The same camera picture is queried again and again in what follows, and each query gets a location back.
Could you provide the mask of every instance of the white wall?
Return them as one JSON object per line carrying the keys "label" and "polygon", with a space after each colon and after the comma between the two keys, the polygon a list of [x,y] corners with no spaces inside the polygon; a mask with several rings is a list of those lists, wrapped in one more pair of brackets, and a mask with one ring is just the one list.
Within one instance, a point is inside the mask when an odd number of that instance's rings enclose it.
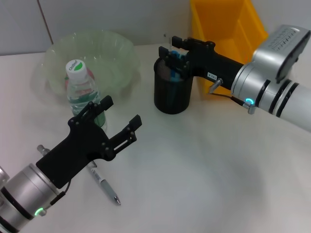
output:
{"label": "white wall", "polygon": [[88,28],[112,30],[136,45],[189,36],[189,0],[40,0],[53,41]]}
{"label": "white wall", "polygon": [[0,55],[42,52],[50,45],[36,0],[0,0]]}
{"label": "white wall", "polygon": [[[266,28],[272,32],[281,24],[292,24],[311,30],[311,0],[252,0]],[[297,79],[311,87],[311,41],[294,66]]]}

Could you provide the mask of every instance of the water bottle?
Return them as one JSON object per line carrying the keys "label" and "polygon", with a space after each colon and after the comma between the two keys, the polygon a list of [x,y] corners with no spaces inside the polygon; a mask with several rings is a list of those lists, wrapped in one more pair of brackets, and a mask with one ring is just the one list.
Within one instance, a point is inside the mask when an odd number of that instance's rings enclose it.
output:
{"label": "water bottle", "polygon": [[[89,75],[85,63],[81,60],[72,60],[66,65],[69,78],[67,85],[67,98],[74,116],[90,102],[100,103],[101,93],[95,81]],[[104,112],[95,118],[95,123],[106,130],[106,117]]]}

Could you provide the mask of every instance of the silver pen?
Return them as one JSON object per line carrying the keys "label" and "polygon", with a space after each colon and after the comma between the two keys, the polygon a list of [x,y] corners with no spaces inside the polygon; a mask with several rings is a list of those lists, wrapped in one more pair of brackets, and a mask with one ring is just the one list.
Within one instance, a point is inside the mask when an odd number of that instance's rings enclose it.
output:
{"label": "silver pen", "polygon": [[87,165],[87,168],[89,169],[90,173],[92,174],[93,178],[98,182],[98,184],[101,186],[101,188],[107,193],[107,195],[118,205],[121,205],[120,199],[115,191],[113,191],[110,184],[107,182],[106,179],[103,178],[103,176],[99,173],[97,169],[97,165],[94,161],[90,162]]}

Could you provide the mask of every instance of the bottle label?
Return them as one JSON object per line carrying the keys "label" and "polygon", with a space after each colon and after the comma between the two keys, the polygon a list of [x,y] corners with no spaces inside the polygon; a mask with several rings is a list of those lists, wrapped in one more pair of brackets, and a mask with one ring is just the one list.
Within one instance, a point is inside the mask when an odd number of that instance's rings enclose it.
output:
{"label": "bottle label", "polygon": [[77,60],[74,61],[74,63],[71,64],[71,66],[69,67],[69,70],[74,70],[74,71],[77,71],[77,70],[80,70],[83,66],[82,62],[80,62],[77,66],[76,64],[78,63]]}

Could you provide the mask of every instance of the black cup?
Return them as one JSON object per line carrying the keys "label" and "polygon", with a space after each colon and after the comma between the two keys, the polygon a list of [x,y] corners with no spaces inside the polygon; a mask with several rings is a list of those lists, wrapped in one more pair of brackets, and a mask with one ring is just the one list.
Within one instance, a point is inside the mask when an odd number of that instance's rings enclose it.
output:
{"label": "black cup", "polygon": [[167,114],[178,114],[189,106],[193,77],[180,77],[159,58],[155,62],[155,106]]}

